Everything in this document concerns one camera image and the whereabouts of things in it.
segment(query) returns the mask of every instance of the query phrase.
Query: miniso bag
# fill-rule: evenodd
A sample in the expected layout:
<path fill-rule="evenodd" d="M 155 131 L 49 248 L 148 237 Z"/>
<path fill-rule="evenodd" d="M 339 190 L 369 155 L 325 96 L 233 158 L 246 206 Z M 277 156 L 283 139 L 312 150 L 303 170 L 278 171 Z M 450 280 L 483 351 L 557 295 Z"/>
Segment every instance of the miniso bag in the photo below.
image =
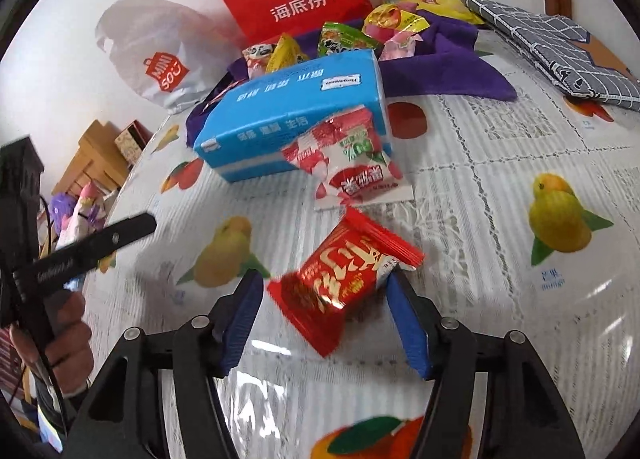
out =
<path fill-rule="evenodd" d="M 211 20 L 166 0 L 117 1 L 95 39 L 129 87 L 171 114 L 205 98 L 241 55 Z"/>

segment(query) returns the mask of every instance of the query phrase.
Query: blue gripper pad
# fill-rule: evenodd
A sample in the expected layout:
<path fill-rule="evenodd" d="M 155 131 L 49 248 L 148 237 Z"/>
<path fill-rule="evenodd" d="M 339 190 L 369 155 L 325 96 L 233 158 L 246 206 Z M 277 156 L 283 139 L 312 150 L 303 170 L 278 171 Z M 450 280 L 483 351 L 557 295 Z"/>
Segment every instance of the blue gripper pad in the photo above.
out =
<path fill-rule="evenodd" d="M 242 357 L 244 344 L 249 337 L 262 302 L 264 279 L 260 273 L 249 269 L 242 277 L 236 291 L 238 289 L 245 289 L 244 295 L 237 304 L 233 318 L 227 325 L 222 338 L 225 350 L 220 362 L 220 369 L 225 376 L 238 365 Z"/>
<path fill-rule="evenodd" d="M 409 364 L 422 379 L 426 379 L 431 372 L 427 333 L 420 325 L 414 308 L 404 294 L 400 280 L 396 273 L 389 275 L 386 281 L 386 301 L 394 317 Z"/>

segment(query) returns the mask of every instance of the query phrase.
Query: hi logo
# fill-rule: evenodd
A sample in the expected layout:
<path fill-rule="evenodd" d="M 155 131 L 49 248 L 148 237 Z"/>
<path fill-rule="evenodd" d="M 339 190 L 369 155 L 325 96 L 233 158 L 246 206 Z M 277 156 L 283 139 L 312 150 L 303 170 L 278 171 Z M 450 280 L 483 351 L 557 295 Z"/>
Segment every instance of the hi logo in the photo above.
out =
<path fill-rule="evenodd" d="M 146 74 L 155 78 L 165 92 L 172 92 L 189 72 L 178 57 L 169 53 L 156 53 L 145 60 L 145 65 Z"/>

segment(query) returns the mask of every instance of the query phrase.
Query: yellow snack package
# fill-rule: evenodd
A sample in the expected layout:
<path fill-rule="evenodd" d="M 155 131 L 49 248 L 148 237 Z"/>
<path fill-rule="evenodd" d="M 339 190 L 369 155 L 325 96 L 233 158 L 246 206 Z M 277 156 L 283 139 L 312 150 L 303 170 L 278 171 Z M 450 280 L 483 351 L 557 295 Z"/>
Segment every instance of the yellow snack package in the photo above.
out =
<path fill-rule="evenodd" d="M 295 64 L 306 62 L 307 60 L 309 60 L 309 58 L 302 52 L 298 42 L 290 35 L 283 33 L 278 40 L 276 49 L 273 50 L 273 54 L 264 72 L 265 74 L 274 73 L 285 67 L 292 67 Z"/>
<path fill-rule="evenodd" d="M 383 0 L 384 4 L 395 4 L 408 12 L 423 9 L 433 14 L 464 20 L 469 24 L 482 25 L 484 20 L 469 11 L 460 0 Z"/>
<path fill-rule="evenodd" d="M 395 4 L 383 4 L 364 19 L 362 32 L 379 42 L 386 42 L 401 31 L 419 33 L 428 27 L 429 22 L 421 16 L 404 11 Z"/>

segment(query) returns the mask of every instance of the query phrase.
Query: finger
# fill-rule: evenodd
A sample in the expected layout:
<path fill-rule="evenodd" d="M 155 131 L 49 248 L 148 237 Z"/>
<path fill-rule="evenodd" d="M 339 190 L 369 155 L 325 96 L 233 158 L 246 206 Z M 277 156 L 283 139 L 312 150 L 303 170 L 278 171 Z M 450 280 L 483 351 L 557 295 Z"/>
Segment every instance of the finger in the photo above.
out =
<path fill-rule="evenodd" d="M 86 379 L 94 369 L 94 354 L 87 345 L 80 352 L 69 356 L 60 365 L 53 368 L 63 394 L 77 392 L 86 384 Z"/>
<path fill-rule="evenodd" d="M 67 327 L 45 349 L 49 363 L 55 365 L 65 357 L 79 352 L 84 347 L 88 347 L 90 338 L 91 329 L 84 322 L 78 322 Z"/>
<path fill-rule="evenodd" d="M 79 291 L 74 291 L 58 311 L 58 322 L 63 326 L 73 324 L 79 322 L 83 314 L 84 296 Z"/>
<path fill-rule="evenodd" d="M 33 363 L 38 361 L 38 350 L 36 349 L 35 343 L 33 343 L 33 340 L 31 340 L 26 333 L 18 329 L 16 325 L 11 325 L 9 338 L 11 338 L 11 343 L 14 344 L 15 350 L 18 351 L 18 355 L 23 362 L 28 365 L 33 365 Z"/>

